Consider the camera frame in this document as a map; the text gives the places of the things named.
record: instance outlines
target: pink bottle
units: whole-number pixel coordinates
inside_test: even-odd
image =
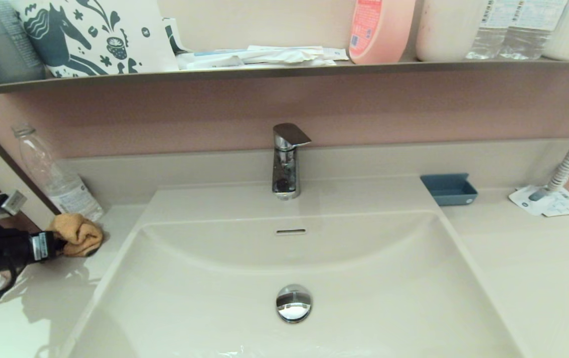
[[[410,35],[415,0],[357,0],[350,58],[357,64],[396,63]]]

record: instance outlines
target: bottle label sticker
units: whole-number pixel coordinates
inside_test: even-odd
[[[80,184],[67,193],[48,198],[63,213],[86,213],[95,201],[84,184]]]
[[[513,22],[520,0],[488,0],[481,27],[507,29]]]
[[[39,233],[37,236],[32,236],[32,253],[35,261],[41,261],[48,258],[48,241],[46,240],[46,233]]]
[[[351,57],[357,57],[368,49],[381,17],[382,0],[358,0],[350,38]]]
[[[519,4],[513,26],[553,31],[561,20],[568,0],[525,0]]]

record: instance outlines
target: orange towel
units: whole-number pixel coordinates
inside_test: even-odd
[[[57,215],[47,229],[55,238],[66,241],[63,254],[83,258],[91,256],[103,242],[103,231],[81,214]]]

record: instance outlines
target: faucet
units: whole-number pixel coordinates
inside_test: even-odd
[[[298,147],[311,143],[302,129],[291,123],[273,127],[273,182],[271,189],[280,200],[300,195],[300,165]]]

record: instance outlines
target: plastic water bottle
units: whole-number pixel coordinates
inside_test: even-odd
[[[12,131],[19,140],[21,160],[28,174],[61,212],[80,213],[92,221],[102,217],[103,208],[79,175],[53,157],[48,143],[37,136],[32,126],[18,124]]]
[[[499,56],[536,60],[561,19],[568,0],[521,0]]]
[[[489,0],[472,49],[466,56],[472,60],[493,59],[498,55],[511,25],[519,0]]]

